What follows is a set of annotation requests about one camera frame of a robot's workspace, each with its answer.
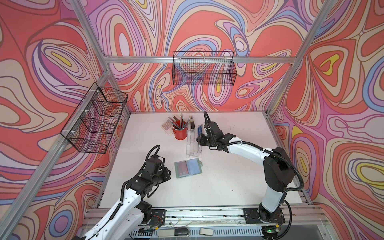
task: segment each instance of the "psychedelic pattern backdrop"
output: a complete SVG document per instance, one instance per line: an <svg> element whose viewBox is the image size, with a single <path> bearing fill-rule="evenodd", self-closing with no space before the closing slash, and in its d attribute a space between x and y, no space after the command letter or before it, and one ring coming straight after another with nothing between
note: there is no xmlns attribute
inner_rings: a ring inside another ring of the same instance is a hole
<svg viewBox="0 0 384 240"><path fill-rule="evenodd" d="M66 1L0 1L0 218L101 69ZM71 239L94 205L123 116L104 155L68 146L11 239Z"/></svg>
<svg viewBox="0 0 384 240"><path fill-rule="evenodd" d="M94 208L128 116L123 112L106 154L66 150L10 240L72 239Z"/></svg>
<svg viewBox="0 0 384 240"><path fill-rule="evenodd" d="M343 240L384 236L383 39L383 1L339 1L271 115Z"/></svg>
<svg viewBox="0 0 384 240"><path fill-rule="evenodd" d="M137 67L118 79L132 112L257 111L266 109L289 64L248 63L234 86L173 85L172 64L142 63Z"/></svg>
<svg viewBox="0 0 384 240"><path fill-rule="evenodd" d="M106 55L231 50L295 56L321 1L95 0L84 4ZM234 86L174 86L171 64L115 63L131 111L265 110L288 64L236 64Z"/></svg>

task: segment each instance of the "wire mesh basket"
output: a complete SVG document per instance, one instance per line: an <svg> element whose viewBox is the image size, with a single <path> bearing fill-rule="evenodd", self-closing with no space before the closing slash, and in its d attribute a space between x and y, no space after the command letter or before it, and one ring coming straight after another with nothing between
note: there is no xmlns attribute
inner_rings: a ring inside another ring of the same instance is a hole
<svg viewBox="0 0 384 240"><path fill-rule="evenodd" d="M237 76L232 51L174 51L175 85L234 85Z"/></svg>
<svg viewBox="0 0 384 240"><path fill-rule="evenodd" d="M111 87L97 87L90 102L66 136L79 152L106 153L128 95Z"/></svg>

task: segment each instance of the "white robotic arm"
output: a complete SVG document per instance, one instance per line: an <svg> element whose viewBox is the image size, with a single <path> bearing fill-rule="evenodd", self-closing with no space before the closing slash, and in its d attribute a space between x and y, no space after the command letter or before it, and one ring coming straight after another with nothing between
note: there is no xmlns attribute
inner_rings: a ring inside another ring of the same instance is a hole
<svg viewBox="0 0 384 240"><path fill-rule="evenodd" d="M238 141L242 142L243 140L238 137L234 137L229 140L229 142ZM261 151L251 145L241 143L228 146L228 152L245 157L261 166L263 166L264 158L269 157L270 155L269 153ZM282 196L282 192L275 191L270 186L268 186L265 192L265 197L262 201L262 206L269 212L274 212L280 206Z"/></svg>
<svg viewBox="0 0 384 240"><path fill-rule="evenodd" d="M268 187L257 210L256 218L264 223L271 222L279 211L279 206L283 203L286 193L290 190L300 191L303 188L304 183L300 173L292 165L282 148L262 148L243 141L230 133L224 135L217 124L209 119L206 112L204 112L204 117L204 128L208 135L201 134L197 138L200 145L209 146L211 150L238 154L263 166ZM149 158L151 152L156 148L155 154ZM170 171L164 167L164 159L161 161L157 155L159 149L160 146L157 145L149 151L140 171L134 178L123 184L120 199L98 224L82 238L74 237L72 240L123 240L141 223L149 223L152 206L142 199L145 195L150 197L157 190L156 188L149 195L153 186L170 180ZM287 188L288 183L293 180L295 175L299 178L300 186ZM290 223L285 232L275 239L285 235L289 230Z"/></svg>
<svg viewBox="0 0 384 240"><path fill-rule="evenodd" d="M165 159L161 161L157 155L159 149L159 145L153 147L139 172L123 183L120 198L107 214L84 236L75 236L72 240L124 240L137 226L150 222L152 206L142 199L150 197L157 190L149 194L152 188L170 180L171 175L164 167Z"/></svg>
<svg viewBox="0 0 384 240"><path fill-rule="evenodd" d="M233 134L227 133L224 135L218 125L209 119L207 112L204 112L204 118L204 128L208 135L201 134L197 138L200 145L209 146L211 150L238 154L263 166L268 187L258 208L257 218L261 222L270 222L274 219L275 213L283 203L287 192L303 189L304 182L300 173L292 165L288 155L282 148L262 148L243 141ZM298 188L287 188L295 175L298 176L300 186Z"/></svg>
<svg viewBox="0 0 384 240"><path fill-rule="evenodd" d="M133 189L124 190L124 200L120 199L113 205L107 214L87 233L86 240L123 240L144 219L144 213L135 208L141 202L140 195ZM116 214L111 218L117 206L121 204Z"/></svg>

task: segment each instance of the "aluminum frame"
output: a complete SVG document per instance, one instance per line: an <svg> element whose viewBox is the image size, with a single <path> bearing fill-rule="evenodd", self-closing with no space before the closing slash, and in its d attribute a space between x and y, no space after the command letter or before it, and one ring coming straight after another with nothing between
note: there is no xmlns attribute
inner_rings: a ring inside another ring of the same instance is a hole
<svg viewBox="0 0 384 240"><path fill-rule="evenodd" d="M99 208L100 206L100 202L101 202L101 199L103 197L103 194L104 194L104 191L105 191L105 188L107 187L107 183L108 183L108 179L109 179L109 176L111 175L111 171L112 171L112 168L113 168L113 164L115 163L115 160L116 160L116 156L118 154L118 150L120 148L120 144L121 144L121 141L122 141L122 138L124 137L124 133L125 133L125 130L127 128L127 125L128 125L128 121L129 121L129 118L131 116L131 112L129 111L128 109L128 105L125 106L125 108L123 109L123 111L125 111L125 114L127 114L128 118L127 118L127 121L125 122L125 125L123 127L123 130L121 132L121 136L120 136L120 139L118 141L118 144L117 144L117 147L116 147L116 151L113 152L113 155L112 155L112 159L111 159L111 162L109 163L109 166L108 166L108 170L105 174L105 177L104 177L104 181L103 183L101 184L101 188L100 188L100 191L99 191L99 194L96 198L96 205L95 205L95 208Z"/></svg>
<svg viewBox="0 0 384 240"><path fill-rule="evenodd" d="M96 37L96 34L92 28L91 22L85 12L83 5L80 0L71 0L73 11L75 12L81 26L83 27L85 38L89 41L97 59L99 60L101 66L105 71L112 73L111 68L108 63L104 60L104 52L99 44L99 40ZM118 82L113 74L111 74L111 80L109 81L111 86L116 89L120 89Z"/></svg>
<svg viewBox="0 0 384 240"><path fill-rule="evenodd" d="M266 226L273 223L246 224L243 214L243 208L256 208L259 205L234 205L234 206L207 206L207 207L153 207L153 209L165 209L166 227L224 227L224 226ZM329 224L324 211L319 205L291 204L292 224ZM282 205L286 221L289 219L287 205ZM89 209L84 216L84 222L81 229L90 229L97 224L107 213L109 208Z"/></svg>
<svg viewBox="0 0 384 240"><path fill-rule="evenodd" d="M265 118L266 123L268 124L269 130L271 131L272 136L273 136L273 138L275 139L276 145L277 145L278 147L281 147L282 149L284 149L284 150L288 153L289 151L287 151L287 149L285 148L285 146L284 146L284 144L283 144L281 138L280 138L279 135L277 134L276 128L275 128L275 126L273 125L273 122L272 122L271 117L269 116L268 113L263 113L263 115L264 115L264 118ZM297 176L294 177L294 179L293 179L293 183L295 184L296 187L298 187L298 186L300 185L300 183L299 183L299 179L297 178ZM300 192L303 193L306 202L307 202L309 205L313 205L312 199L311 199L311 197L308 195L307 191L306 191L306 190L302 190L302 191L300 191Z"/></svg>
<svg viewBox="0 0 384 240"><path fill-rule="evenodd" d="M171 56L106 56L107 63L172 63ZM296 62L296 57L233 57L234 63L291 63Z"/></svg>
<svg viewBox="0 0 384 240"><path fill-rule="evenodd" d="M297 61L295 61L294 64L292 64L287 72L285 73L284 78L281 80L280 85L278 86L275 94L273 95L271 101L266 107L266 111L269 113L274 107L277 105L279 99L283 95L285 89L287 88L289 82L293 78L296 70L301 65L301 62L303 61L305 53L308 51L309 47L311 46L311 43L313 42L314 38L316 37L316 34L320 30L321 26L323 25L325 19L327 18L329 12L335 5L337 0L324 0L323 5L320 7L320 10L318 14L316 15L312 25L310 26L310 29L308 30L307 35L305 36L303 42L301 43L301 46L299 48L299 51L296 54Z"/></svg>
<svg viewBox="0 0 384 240"><path fill-rule="evenodd" d="M288 69L282 83L278 87L276 93L273 95L272 101L267 106L267 111L274 107L277 101L280 99L283 94L284 89L289 83L289 80L294 75L297 68L300 66L302 58L304 57L305 52L308 50L311 42L313 41L316 33L323 24L325 18L327 17L329 11L333 7L335 0L325 0L323 5L320 8L318 15L316 16L312 26L310 27L307 35L305 36L302 45L298 51L298 54L295 57L234 57L233 61L235 63L289 63L292 64ZM104 73L98 79L98 85L104 86L107 79L110 78L110 84L114 88L119 88L119 85L114 77L111 74L111 68L109 63L171 63L172 57L168 56L127 56L127 57L112 57L105 56L100 47L100 44L96 38L96 35L91 27L89 18L86 15L84 7L80 3L80 0L71 0L71 4L74 8L79 22L83 26L85 31L85 37L90 42L91 48L93 49L96 57L98 58ZM85 98L83 104L80 107L85 107L87 101L90 98ZM79 117L80 113L74 114L73 118L68 124L68 127L71 127L74 122ZM30 206L33 198L36 196L40 187L44 183L46 177L51 172L53 166L59 159L60 155L65 149L65 146L68 142L61 135L58 137L54 145L48 151L47 155L44 157L42 162L36 168L35 172L32 174L31 178L28 180L27 184L23 187L22 191L19 193L18 197L15 199L13 204L8 208L2 219L0 220L0 239L7 239L23 217L25 211Z"/></svg>
<svg viewBox="0 0 384 240"><path fill-rule="evenodd" d="M101 86L105 85L108 77L110 77L109 72L104 72L98 79L97 84ZM92 87L93 89L91 90L96 90L97 85L93 84ZM84 98L83 102L79 105L79 108L73 114L72 118L68 121L68 124L64 130L68 131L73 127L73 125L81 115L81 110L84 110L86 105L90 102L91 98L92 94L88 94ZM12 203L12 205L5 212L4 216L1 218L0 239L7 239L13 233L14 229L24 216L26 210L32 203L36 194L39 192L45 179L52 171L57 160L60 158L67 145L68 141L61 134L59 134L57 140L49 149L48 153L45 155L39 166L37 166L36 170L33 172L32 176L24 185L21 192L17 195L15 201Z"/></svg>

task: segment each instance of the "white table surface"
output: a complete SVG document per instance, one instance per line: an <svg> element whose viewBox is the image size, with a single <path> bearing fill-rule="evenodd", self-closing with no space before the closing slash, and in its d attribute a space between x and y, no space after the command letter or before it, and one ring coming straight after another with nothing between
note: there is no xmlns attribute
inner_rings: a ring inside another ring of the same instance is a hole
<svg viewBox="0 0 384 240"><path fill-rule="evenodd" d="M142 166L149 150L159 144L158 153L166 159L165 166L172 172L171 180L162 183L157 192L144 200L153 207L191 207L259 204L267 184L262 166L241 156L203 147L199 159L202 173L176 178L174 162L193 159L185 157L187 140L177 140L160 127L172 117L171 113L133 113L122 139L112 172L100 203L110 208L119 199L121 185L132 178ZM193 116L196 128L204 123L203 113L185 113ZM275 148L276 142L261 112L209 113L224 134L237 137L262 147ZM286 200L302 203L298 192L290 191Z"/></svg>

